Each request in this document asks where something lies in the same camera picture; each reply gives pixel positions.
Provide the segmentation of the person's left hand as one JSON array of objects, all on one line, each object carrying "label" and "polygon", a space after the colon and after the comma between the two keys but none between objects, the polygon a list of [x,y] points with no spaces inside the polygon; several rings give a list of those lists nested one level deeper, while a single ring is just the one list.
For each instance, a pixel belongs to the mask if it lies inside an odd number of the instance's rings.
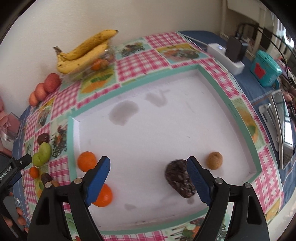
[{"label": "person's left hand", "polygon": [[[16,219],[16,222],[23,227],[24,231],[26,233],[29,232],[29,228],[27,227],[27,222],[26,219],[23,217],[23,211],[22,209],[20,209],[19,207],[16,207],[16,212],[18,213],[18,217]],[[6,223],[6,226],[8,227],[12,227],[13,226],[13,222],[11,219],[9,219],[8,217],[6,217],[3,212],[1,211],[1,217],[3,218],[3,220]]]}]

